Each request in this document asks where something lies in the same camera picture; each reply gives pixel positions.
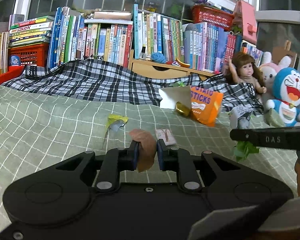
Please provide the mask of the green snack wrapper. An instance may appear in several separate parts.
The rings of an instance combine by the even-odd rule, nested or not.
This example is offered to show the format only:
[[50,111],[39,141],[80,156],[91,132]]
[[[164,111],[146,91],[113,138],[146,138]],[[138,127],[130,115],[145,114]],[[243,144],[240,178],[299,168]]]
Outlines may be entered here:
[[251,154],[258,154],[259,148],[249,142],[247,130],[250,126],[252,110],[244,106],[235,106],[229,113],[232,140],[237,141],[233,149],[236,161],[243,161]]

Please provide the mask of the gold foil snack wrapper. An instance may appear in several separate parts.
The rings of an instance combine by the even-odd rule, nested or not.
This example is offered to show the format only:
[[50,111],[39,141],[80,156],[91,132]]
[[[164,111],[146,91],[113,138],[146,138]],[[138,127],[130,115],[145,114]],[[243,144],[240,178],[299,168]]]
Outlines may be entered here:
[[178,101],[175,104],[175,111],[184,117],[188,117],[191,109]]

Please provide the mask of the red plastic basket left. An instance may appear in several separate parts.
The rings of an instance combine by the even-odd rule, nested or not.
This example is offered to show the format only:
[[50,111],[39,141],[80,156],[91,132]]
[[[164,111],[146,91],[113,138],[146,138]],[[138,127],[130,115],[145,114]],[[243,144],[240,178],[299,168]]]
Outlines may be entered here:
[[32,64],[45,67],[48,59],[49,44],[37,43],[8,49],[8,66]]

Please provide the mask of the row of books right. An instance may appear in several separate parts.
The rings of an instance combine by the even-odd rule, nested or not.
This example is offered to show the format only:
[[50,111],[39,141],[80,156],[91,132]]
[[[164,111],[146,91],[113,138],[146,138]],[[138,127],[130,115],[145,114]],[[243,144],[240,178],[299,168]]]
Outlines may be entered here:
[[[198,4],[217,9],[203,0],[198,0],[194,5]],[[238,52],[252,56],[256,65],[263,57],[263,52],[244,40],[242,29],[233,23],[232,28],[226,31],[207,22],[194,23],[193,19],[183,24],[145,10],[138,10],[134,21],[134,55],[141,60],[151,61],[151,54],[160,52],[166,57],[165,64],[219,73],[227,59]]]

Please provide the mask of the yellow green torn wrapper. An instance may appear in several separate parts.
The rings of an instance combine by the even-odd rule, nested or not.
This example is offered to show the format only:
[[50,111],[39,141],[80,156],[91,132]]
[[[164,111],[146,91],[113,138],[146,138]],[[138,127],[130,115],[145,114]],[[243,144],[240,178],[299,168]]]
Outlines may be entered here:
[[106,131],[104,138],[110,134],[115,134],[120,127],[123,127],[128,122],[129,118],[122,115],[110,114],[107,118]]

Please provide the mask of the black white plaid blanket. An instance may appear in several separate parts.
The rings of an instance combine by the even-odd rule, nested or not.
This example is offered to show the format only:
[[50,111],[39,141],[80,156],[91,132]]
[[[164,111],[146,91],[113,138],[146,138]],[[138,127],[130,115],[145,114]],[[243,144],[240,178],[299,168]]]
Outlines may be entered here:
[[222,74],[209,77],[205,81],[198,74],[173,79],[154,79],[101,60],[75,60],[51,70],[27,65],[20,76],[5,81],[2,85],[29,93],[158,106],[162,100],[159,89],[172,87],[179,82],[185,86],[198,86],[222,93],[222,110],[225,112],[239,105],[252,110],[255,115],[262,115],[264,112],[252,85],[230,85]]

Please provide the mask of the pink toy house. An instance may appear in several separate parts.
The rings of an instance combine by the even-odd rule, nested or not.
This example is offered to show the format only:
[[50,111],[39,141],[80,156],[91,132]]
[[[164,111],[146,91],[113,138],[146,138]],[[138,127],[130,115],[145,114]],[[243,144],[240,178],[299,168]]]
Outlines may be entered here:
[[233,15],[233,24],[238,25],[242,29],[243,39],[256,45],[257,21],[254,6],[244,0],[237,0]]

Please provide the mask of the small white pink packet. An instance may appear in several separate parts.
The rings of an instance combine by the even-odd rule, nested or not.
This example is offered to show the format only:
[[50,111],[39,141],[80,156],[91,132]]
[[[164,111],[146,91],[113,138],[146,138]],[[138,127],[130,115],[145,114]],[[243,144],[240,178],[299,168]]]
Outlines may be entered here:
[[166,146],[176,145],[177,142],[169,129],[161,128],[155,130],[157,139],[162,139]]

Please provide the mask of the stack of books on basket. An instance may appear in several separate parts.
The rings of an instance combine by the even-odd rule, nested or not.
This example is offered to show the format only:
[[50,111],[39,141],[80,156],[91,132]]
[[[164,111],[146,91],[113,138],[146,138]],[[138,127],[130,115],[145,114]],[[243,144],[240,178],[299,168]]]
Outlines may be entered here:
[[9,48],[49,43],[55,18],[42,16],[10,25]]

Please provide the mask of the wooden desk organizer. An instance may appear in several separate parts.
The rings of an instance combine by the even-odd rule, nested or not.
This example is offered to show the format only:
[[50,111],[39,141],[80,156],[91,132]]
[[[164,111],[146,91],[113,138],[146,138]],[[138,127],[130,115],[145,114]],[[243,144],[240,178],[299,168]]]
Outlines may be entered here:
[[196,73],[199,75],[200,79],[204,81],[207,78],[214,75],[214,73],[207,71],[189,69],[181,66],[174,66],[171,64],[162,64],[155,63],[152,61],[134,59],[133,49],[130,50],[128,68],[139,75],[153,79],[172,79]]

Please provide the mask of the pink white bunny plush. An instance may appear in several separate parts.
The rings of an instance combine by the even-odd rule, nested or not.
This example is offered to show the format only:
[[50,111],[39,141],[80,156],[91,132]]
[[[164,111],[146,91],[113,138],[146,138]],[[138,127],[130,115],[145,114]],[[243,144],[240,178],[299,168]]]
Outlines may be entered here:
[[263,81],[267,90],[272,89],[272,85],[277,73],[290,66],[291,59],[289,56],[284,56],[278,64],[272,62],[272,54],[269,51],[263,53],[262,62],[259,70],[262,73]]

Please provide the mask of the green grid bed sheet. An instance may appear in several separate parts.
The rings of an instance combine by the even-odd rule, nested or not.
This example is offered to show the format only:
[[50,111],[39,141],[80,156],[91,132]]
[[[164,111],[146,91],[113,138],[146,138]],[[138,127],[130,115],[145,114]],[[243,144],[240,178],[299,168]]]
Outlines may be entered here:
[[[104,138],[110,114],[129,120]],[[150,133],[167,128],[177,146],[190,154],[210,150],[235,159],[227,113],[218,115],[214,127],[207,127],[154,105],[94,102],[0,86],[0,231],[10,223],[2,195],[13,181],[86,150],[103,155],[112,148],[128,147],[129,132],[135,128]]]

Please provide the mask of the row of books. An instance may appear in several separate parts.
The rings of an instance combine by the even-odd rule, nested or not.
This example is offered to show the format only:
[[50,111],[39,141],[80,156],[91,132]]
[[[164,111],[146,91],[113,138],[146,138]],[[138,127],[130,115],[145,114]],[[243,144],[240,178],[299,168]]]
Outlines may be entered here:
[[70,7],[56,10],[47,68],[74,60],[97,59],[128,67],[133,39],[132,14]]
[[[194,5],[198,4],[217,9],[203,0],[198,0]],[[151,61],[151,54],[160,52],[166,57],[165,64],[219,73],[227,59],[238,52],[252,56],[256,65],[263,57],[263,52],[244,40],[242,29],[233,23],[232,28],[226,31],[207,22],[194,23],[193,19],[183,24],[145,10],[138,10],[134,21],[134,55],[141,60]]]

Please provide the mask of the brown paper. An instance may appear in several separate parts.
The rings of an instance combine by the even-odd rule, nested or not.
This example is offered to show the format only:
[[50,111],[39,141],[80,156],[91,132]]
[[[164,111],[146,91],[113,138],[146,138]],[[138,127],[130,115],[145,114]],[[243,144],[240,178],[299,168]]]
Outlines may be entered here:
[[143,129],[133,129],[129,132],[133,141],[139,142],[139,157],[137,162],[137,171],[144,172],[149,170],[154,164],[155,154],[157,152],[157,141],[153,135]]

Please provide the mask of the red tray edge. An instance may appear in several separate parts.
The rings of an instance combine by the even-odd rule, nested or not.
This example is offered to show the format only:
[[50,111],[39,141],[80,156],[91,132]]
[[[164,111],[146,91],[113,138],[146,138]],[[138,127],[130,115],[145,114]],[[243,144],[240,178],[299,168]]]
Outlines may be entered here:
[[0,75],[0,85],[6,81],[14,79],[22,74],[23,66],[10,66],[8,72]]

